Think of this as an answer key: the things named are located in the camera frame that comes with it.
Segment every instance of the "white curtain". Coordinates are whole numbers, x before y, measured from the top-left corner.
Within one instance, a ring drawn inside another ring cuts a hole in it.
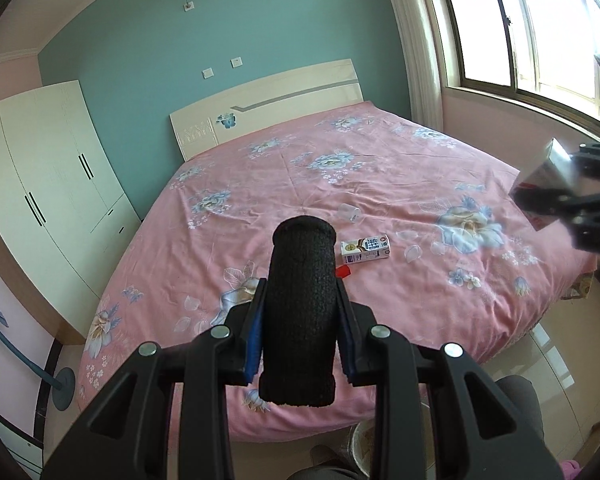
[[[391,0],[407,67],[411,118],[441,131],[442,90],[433,31],[425,0]]]

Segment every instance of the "window sill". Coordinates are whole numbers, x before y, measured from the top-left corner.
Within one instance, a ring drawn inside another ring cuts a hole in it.
[[[473,94],[473,95],[488,97],[491,99],[496,99],[497,101],[502,102],[502,103],[507,103],[510,105],[515,105],[519,108],[524,108],[526,110],[530,110],[537,114],[541,114],[544,117],[551,118],[552,120],[557,121],[565,126],[568,126],[569,128],[572,128],[573,130],[576,130],[578,133],[583,134],[586,137],[589,137],[591,139],[591,142],[600,142],[600,136],[598,136],[597,134],[592,133],[591,131],[580,126],[579,124],[574,123],[573,121],[565,119],[564,117],[554,114],[551,111],[545,110],[544,108],[541,108],[541,107],[538,107],[535,105],[531,105],[531,104],[525,103],[523,101],[519,101],[516,99],[509,98],[509,97],[505,97],[502,95],[494,94],[492,92],[485,92],[483,90],[476,90],[473,88],[460,87],[460,86],[447,86],[445,88],[445,90],[451,90],[452,92],[461,92],[461,93],[465,93],[465,94]]]

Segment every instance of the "window frame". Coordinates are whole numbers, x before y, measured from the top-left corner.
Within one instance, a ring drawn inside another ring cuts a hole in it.
[[[512,42],[512,38],[511,38],[510,21],[509,21],[509,18],[507,17],[503,0],[497,0],[497,1],[498,1],[498,8],[500,10],[500,15],[502,18],[502,27],[504,29],[506,43],[507,43],[507,53],[509,56],[510,84],[508,86],[491,83],[491,82],[486,82],[486,81],[480,81],[480,80],[476,80],[476,79],[470,79],[470,78],[466,77],[466,73],[464,70],[464,56],[462,54],[462,45],[461,45],[461,41],[460,41],[458,22],[456,20],[456,12],[455,12],[452,1],[445,0],[446,6],[448,9],[448,13],[449,13],[450,26],[453,31],[456,55],[458,56],[458,71],[459,71],[460,86],[464,87],[464,88],[470,88],[473,90],[481,91],[481,92],[500,95],[502,97],[505,97],[505,98],[508,98],[508,99],[511,99],[514,101],[519,101],[524,104],[540,108],[549,113],[555,114],[558,117],[561,117],[567,121],[571,121],[572,123],[576,124],[577,126],[580,126],[581,128],[584,128],[585,130],[589,131],[590,133],[600,137],[600,120],[599,119],[597,119],[587,113],[584,113],[580,110],[577,110],[576,108],[573,108],[569,105],[566,105],[564,103],[561,103],[559,101],[551,99],[547,96],[541,95],[540,93],[529,92],[525,89],[518,88],[518,70],[517,70],[517,63],[516,63],[516,54],[515,54],[515,51],[513,48],[513,42]],[[527,30],[529,52],[531,53],[532,61],[534,64],[534,85],[535,85],[536,89],[539,91],[539,85],[541,84],[541,81],[539,78],[539,63],[538,63],[538,57],[537,57],[538,50],[534,44],[536,42],[536,38],[535,38],[535,34],[534,34],[533,28],[532,28],[533,25],[532,25],[532,20],[530,18],[530,13],[529,13],[528,7],[526,6],[526,0],[520,0],[520,1],[521,1],[522,13],[523,13],[523,16],[525,19],[525,28]],[[600,8],[599,1],[598,0],[593,0],[593,1],[596,3],[598,8]],[[588,11],[588,7],[586,6],[585,0],[583,0],[583,4],[585,5],[585,7]],[[594,76],[595,77],[595,79],[594,79],[595,97],[594,98],[587,98],[586,96],[582,96],[582,95],[578,94],[577,92],[571,91],[570,89],[560,88],[560,90],[571,92],[574,95],[577,95],[585,100],[590,100],[597,107],[597,109],[599,109],[600,108],[600,67],[598,67],[598,66],[595,67],[594,74],[595,74],[595,76]]]

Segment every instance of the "black cylindrical object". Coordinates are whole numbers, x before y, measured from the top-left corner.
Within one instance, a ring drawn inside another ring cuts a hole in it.
[[[275,404],[328,406],[334,400],[336,233],[298,216],[273,233],[264,303],[260,397]]]

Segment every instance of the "gray stripe on headboard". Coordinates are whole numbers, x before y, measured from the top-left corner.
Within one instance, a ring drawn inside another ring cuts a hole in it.
[[[317,92],[318,90],[327,90],[329,88],[337,88],[338,86],[346,86],[353,85],[358,82],[357,79],[349,79],[348,81],[339,81],[337,83],[330,83],[328,85],[322,86],[314,86],[313,88],[307,88],[306,90],[300,90],[298,92],[293,92],[291,94],[281,95],[280,97],[274,97],[273,99],[267,99],[266,101],[261,101],[259,103],[249,105],[245,108],[240,106],[232,106],[231,110],[235,110],[236,112],[249,112],[256,108],[260,108],[264,105],[270,105],[272,103],[277,103],[278,101],[283,101],[284,99],[289,99],[291,97],[298,97],[299,95],[310,94],[311,92]]]

